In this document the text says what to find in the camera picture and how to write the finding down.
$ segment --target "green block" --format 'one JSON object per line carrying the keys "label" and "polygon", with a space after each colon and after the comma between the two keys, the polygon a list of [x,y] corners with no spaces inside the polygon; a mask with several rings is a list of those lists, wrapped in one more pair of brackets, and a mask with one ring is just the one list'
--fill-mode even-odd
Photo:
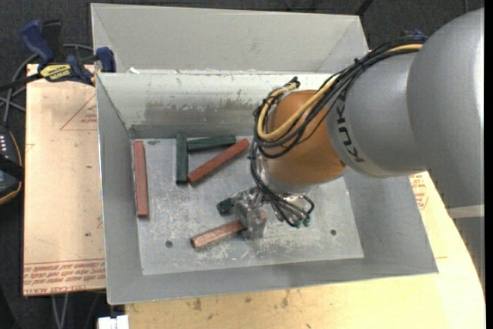
{"label": "green block", "polygon": [[189,152],[204,151],[205,149],[212,149],[224,146],[232,146],[234,143],[236,143],[235,136],[215,136],[187,140]]}
{"label": "green block", "polygon": [[188,175],[188,150],[186,136],[176,136],[176,183],[186,183]]}

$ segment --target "red wooden block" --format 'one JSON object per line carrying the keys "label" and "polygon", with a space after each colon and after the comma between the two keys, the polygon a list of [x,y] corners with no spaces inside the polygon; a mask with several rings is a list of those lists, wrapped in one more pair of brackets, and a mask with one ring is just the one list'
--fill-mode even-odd
{"label": "red wooden block", "polygon": [[241,154],[249,146],[250,143],[247,139],[240,140],[238,143],[233,144],[231,147],[222,151],[222,153],[220,153],[219,155],[214,156],[211,160],[208,160],[203,165],[197,167],[191,173],[188,173],[188,182],[191,184],[199,182],[207,174],[213,172],[224,163]]}
{"label": "red wooden block", "polygon": [[144,142],[133,142],[133,168],[136,173],[136,207],[138,217],[149,216],[149,194],[147,192],[146,149]]}

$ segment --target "cardboard sheet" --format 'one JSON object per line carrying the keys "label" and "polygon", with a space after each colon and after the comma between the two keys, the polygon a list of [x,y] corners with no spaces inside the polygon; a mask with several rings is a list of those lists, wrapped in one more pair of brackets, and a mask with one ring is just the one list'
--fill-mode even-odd
{"label": "cardboard sheet", "polygon": [[23,294],[103,289],[95,89],[28,84],[25,140]]}

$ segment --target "black wire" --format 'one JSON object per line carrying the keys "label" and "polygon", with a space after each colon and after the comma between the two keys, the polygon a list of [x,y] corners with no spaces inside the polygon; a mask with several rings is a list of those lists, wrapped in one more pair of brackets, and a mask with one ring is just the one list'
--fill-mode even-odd
{"label": "black wire", "polygon": [[[93,48],[88,46],[88,45],[83,45],[83,44],[75,44],[75,43],[66,43],[63,45],[64,48],[74,48],[74,49],[85,49],[87,51],[91,51],[93,52]],[[15,71],[11,81],[12,82],[15,82],[18,80],[19,76],[25,71],[25,67],[30,64],[30,63],[35,63],[35,60],[38,58],[39,56],[36,55],[36,54],[33,54],[33,55],[30,55],[18,68],[17,70]],[[23,92],[23,88],[20,88],[18,90],[16,90],[14,92],[13,89],[10,89],[8,92],[7,92],[7,96],[3,99],[3,102],[0,103],[0,107],[2,106],[5,106],[5,109],[4,109],[4,116],[3,116],[3,123],[6,125],[7,122],[8,122],[8,116],[10,114],[10,109],[11,107],[14,107],[15,109],[18,109],[20,111],[23,111],[25,112],[25,109],[23,109],[21,106],[19,105],[16,105],[16,106],[12,106],[12,99],[17,96],[19,93],[22,93]]]}

